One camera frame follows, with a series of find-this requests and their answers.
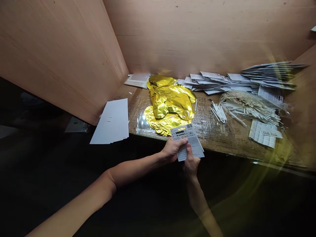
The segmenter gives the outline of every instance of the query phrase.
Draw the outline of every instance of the wooden wall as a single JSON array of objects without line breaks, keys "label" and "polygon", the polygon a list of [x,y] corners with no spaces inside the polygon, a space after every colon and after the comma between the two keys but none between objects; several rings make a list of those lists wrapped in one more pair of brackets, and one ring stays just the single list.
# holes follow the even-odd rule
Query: wooden wall
[{"label": "wooden wall", "polygon": [[0,76],[96,125],[128,70],[102,0],[0,1]]},{"label": "wooden wall", "polygon": [[285,97],[290,103],[290,118],[285,120],[294,147],[306,166],[316,171],[316,45],[299,56],[293,63],[310,65],[293,80],[297,89]]},{"label": "wooden wall", "polygon": [[103,0],[130,73],[236,73],[315,44],[314,0]]}]

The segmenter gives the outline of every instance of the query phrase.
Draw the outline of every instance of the forearm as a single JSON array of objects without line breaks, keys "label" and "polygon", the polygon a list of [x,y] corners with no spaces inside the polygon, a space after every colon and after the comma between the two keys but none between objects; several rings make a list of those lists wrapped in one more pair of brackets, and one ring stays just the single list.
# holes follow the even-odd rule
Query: forearm
[{"label": "forearm", "polygon": [[110,168],[107,172],[117,187],[131,183],[166,163],[166,157],[160,152],[138,160],[125,161]]},{"label": "forearm", "polygon": [[187,179],[187,188],[190,205],[202,221],[210,236],[222,237],[222,231],[208,207],[204,193],[196,176]]},{"label": "forearm", "polygon": [[94,212],[112,198],[117,187],[133,182],[165,162],[165,156],[157,153],[142,159],[126,161],[106,170],[86,190],[40,224],[27,237],[73,236]]},{"label": "forearm", "polygon": [[81,225],[103,206],[105,195],[100,185],[100,180],[96,180],[71,202],[30,232],[27,237],[73,236]]}]

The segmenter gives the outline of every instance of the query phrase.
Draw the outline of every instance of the foil balloon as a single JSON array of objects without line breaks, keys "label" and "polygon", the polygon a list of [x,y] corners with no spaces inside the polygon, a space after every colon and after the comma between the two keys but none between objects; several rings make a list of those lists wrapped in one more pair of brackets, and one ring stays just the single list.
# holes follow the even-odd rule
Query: foil balloon
[{"label": "foil balloon", "polygon": [[177,114],[166,114],[165,117],[157,119],[154,115],[153,106],[148,106],[144,115],[146,121],[158,134],[163,136],[171,136],[170,129],[190,124],[191,120],[183,120]]},{"label": "foil balloon", "polygon": [[192,103],[195,103],[196,96],[183,85],[160,86],[150,92],[150,100],[157,119],[164,118],[168,113],[176,113],[184,120],[194,118]]},{"label": "foil balloon", "polygon": [[177,80],[172,77],[165,77],[161,75],[153,75],[149,78],[147,82],[147,87],[150,91],[155,90],[156,88],[160,86],[171,86],[173,85]]}]

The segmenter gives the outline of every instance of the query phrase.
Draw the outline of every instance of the paper pile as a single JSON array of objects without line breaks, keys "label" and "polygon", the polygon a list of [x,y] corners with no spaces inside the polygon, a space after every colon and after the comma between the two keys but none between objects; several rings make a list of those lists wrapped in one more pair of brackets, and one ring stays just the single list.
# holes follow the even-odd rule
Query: paper pile
[{"label": "paper pile", "polygon": [[261,123],[260,121],[253,119],[249,138],[259,144],[275,148],[276,139],[283,137],[282,134],[277,130],[276,126]]},{"label": "paper pile", "polygon": [[136,73],[132,74],[124,83],[129,86],[136,86],[147,89],[147,82],[150,77],[150,73]]},{"label": "paper pile", "polygon": [[228,74],[228,77],[216,73],[202,72],[191,74],[184,80],[185,86],[192,86],[193,91],[205,91],[208,95],[230,90],[248,91],[257,94],[259,85],[240,74]]},{"label": "paper pile", "polygon": [[294,77],[293,70],[305,68],[306,64],[292,64],[287,62],[255,65],[242,70],[242,75],[265,87],[274,87],[286,90],[295,90],[296,84],[289,82]]},{"label": "paper pile", "polygon": [[108,101],[90,144],[110,144],[128,136],[127,99]]},{"label": "paper pile", "polygon": [[[197,133],[195,132],[195,129],[191,123],[183,125],[181,127],[170,129],[170,131],[171,131],[172,139],[175,141],[188,138],[188,143],[191,144],[192,153],[194,157],[196,158],[204,157],[204,153],[203,153],[204,150],[198,139]],[[179,149],[177,156],[178,156],[178,161],[184,161],[187,159],[186,146],[183,146]]]},{"label": "paper pile", "polygon": [[184,81],[185,81],[184,79],[178,79],[178,80],[174,83],[174,85],[177,84],[177,83],[179,83],[180,85],[184,85],[185,88],[192,89],[192,86],[184,84]]}]

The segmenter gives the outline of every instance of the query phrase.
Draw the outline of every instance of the table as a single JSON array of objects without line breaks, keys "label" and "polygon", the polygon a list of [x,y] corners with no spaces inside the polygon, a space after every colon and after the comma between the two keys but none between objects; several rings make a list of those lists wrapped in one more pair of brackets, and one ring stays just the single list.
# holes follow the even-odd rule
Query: table
[{"label": "table", "polygon": [[[249,139],[249,129],[226,113],[227,123],[218,122],[210,112],[212,100],[218,103],[220,95],[208,96],[204,92],[195,92],[197,110],[192,120],[199,140],[206,150],[226,153],[233,156],[245,157],[254,161],[282,166],[283,164],[306,167],[299,158],[284,131],[284,139],[276,140],[275,149],[264,147]],[[149,90],[123,85],[113,99],[128,99],[129,132],[140,136],[166,140],[167,137],[157,134],[146,124],[143,112],[151,105]],[[251,126],[252,119],[244,120]]]}]

